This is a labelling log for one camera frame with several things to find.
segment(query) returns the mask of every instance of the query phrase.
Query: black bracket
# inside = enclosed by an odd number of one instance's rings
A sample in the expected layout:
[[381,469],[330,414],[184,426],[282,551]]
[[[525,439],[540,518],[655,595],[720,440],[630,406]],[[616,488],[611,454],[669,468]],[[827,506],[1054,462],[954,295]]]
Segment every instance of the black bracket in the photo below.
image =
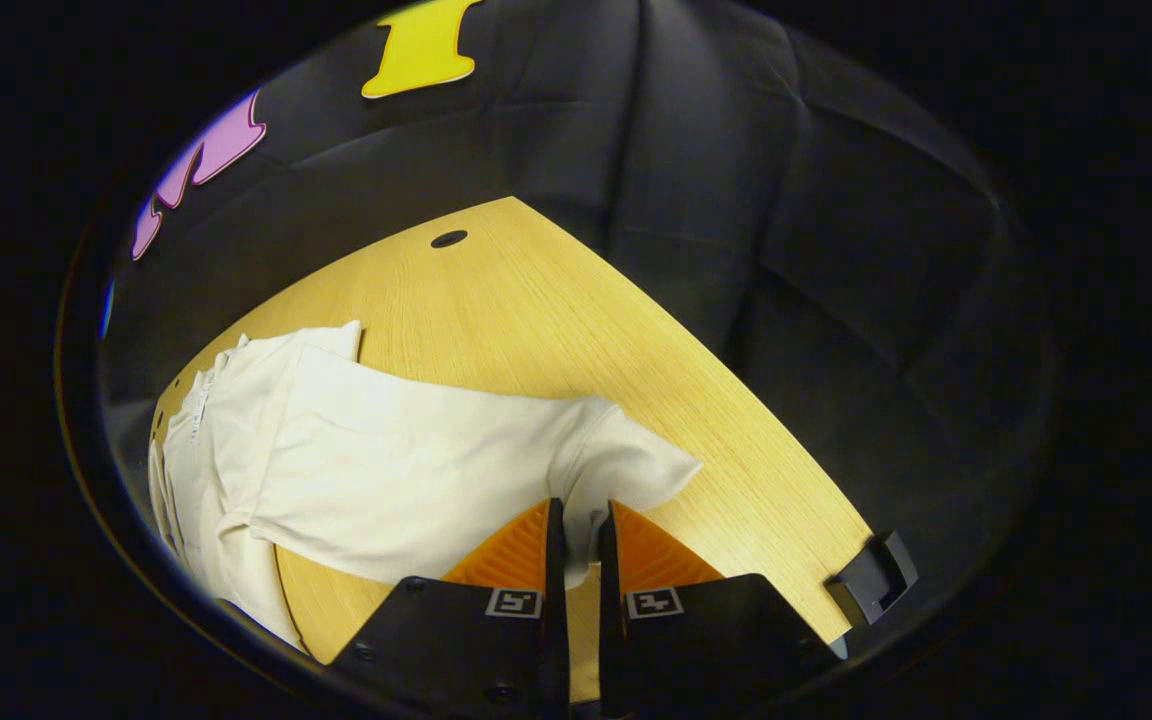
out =
[[329,665],[412,717],[567,717],[562,503],[550,502],[545,591],[403,578]]
[[604,717],[740,717],[841,662],[763,575],[622,594],[616,544],[605,520]]
[[872,626],[918,582],[918,569],[896,530],[874,536],[826,589],[856,628]]

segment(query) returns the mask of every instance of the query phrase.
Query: pink letter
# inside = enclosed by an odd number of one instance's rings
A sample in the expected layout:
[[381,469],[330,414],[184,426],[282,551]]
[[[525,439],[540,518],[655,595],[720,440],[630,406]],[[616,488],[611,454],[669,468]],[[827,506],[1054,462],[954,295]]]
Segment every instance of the pink letter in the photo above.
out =
[[[185,179],[195,159],[198,167],[194,172],[194,184],[202,184],[215,177],[220,170],[228,168],[234,160],[256,147],[256,143],[265,137],[265,123],[256,123],[252,113],[256,111],[256,90],[238,100],[237,105],[220,115],[211,127],[202,134],[188,150],[177,158],[172,168],[166,172],[154,190],[157,199],[168,209],[176,209],[184,199]],[[145,255],[162,223],[162,214],[154,211],[154,196],[146,202],[136,220],[136,240],[132,242],[132,259],[139,260]]]
[[146,202],[145,209],[141,211],[141,218],[136,219],[136,242],[132,242],[132,260],[139,260],[145,250],[154,242],[156,234],[159,234],[159,225],[162,223],[162,213],[154,212],[154,199]]
[[198,159],[198,169],[194,172],[194,184],[215,177],[217,173],[245,156],[248,150],[256,147],[256,143],[265,137],[265,123],[257,124],[252,115],[256,111],[256,92],[238,100],[237,105],[220,115],[202,135],[202,158]]

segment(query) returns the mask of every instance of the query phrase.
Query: wood grain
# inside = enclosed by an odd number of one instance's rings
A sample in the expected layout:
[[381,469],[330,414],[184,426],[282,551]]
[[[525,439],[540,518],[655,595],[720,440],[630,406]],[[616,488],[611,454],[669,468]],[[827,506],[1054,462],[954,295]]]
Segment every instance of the wood grain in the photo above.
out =
[[[465,240],[434,249],[446,232]],[[602,396],[705,462],[646,511],[723,575],[767,575],[826,642],[849,629],[823,583],[870,530],[832,479],[721,361],[570,234],[507,197],[417,225],[285,288],[234,323],[160,397],[238,334],[364,324],[358,361],[416,381],[532,397]],[[306,647],[329,661],[388,592],[278,548]],[[598,583],[568,593],[573,700],[598,697]]]

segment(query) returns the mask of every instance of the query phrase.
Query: table surface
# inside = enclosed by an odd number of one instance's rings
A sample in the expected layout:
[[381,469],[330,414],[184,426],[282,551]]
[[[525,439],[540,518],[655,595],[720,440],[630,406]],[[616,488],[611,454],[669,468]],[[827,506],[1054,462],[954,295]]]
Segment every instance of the table surface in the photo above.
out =
[[[465,240],[434,249],[447,232]],[[602,396],[704,461],[645,511],[723,575],[761,573],[826,642],[850,628],[824,581],[870,530],[812,456],[654,301],[524,202],[486,202],[317,270],[243,316],[159,397],[172,416],[197,370],[238,334],[358,319],[358,361],[415,381],[531,397]],[[161,442],[161,438],[151,439]],[[291,619],[328,662],[389,585],[276,548]],[[598,571],[567,593],[573,702],[598,697]]]

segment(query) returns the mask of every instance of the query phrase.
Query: yellow letter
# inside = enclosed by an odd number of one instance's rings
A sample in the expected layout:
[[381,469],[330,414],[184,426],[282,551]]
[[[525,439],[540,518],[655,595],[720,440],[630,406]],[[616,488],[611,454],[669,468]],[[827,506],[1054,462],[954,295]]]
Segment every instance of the yellow letter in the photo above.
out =
[[480,0],[430,0],[385,15],[389,26],[380,71],[362,86],[364,97],[385,97],[404,90],[439,85],[473,73],[473,60],[457,53],[461,18]]

